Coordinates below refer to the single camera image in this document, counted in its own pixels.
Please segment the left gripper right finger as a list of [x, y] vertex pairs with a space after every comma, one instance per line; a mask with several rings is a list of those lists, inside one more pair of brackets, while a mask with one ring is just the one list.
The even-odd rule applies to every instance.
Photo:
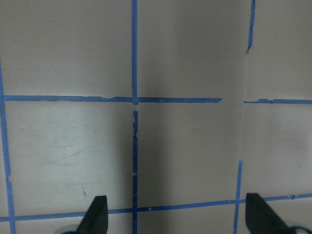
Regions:
[[246, 194], [245, 223], [252, 234], [310, 234], [300, 225], [288, 225], [258, 193]]

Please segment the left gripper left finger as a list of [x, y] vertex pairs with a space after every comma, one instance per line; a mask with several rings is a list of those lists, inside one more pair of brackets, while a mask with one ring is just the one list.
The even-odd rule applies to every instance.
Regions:
[[96, 196], [76, 229], [77, 234], [106, 234], [108, 230], [107, 196]]

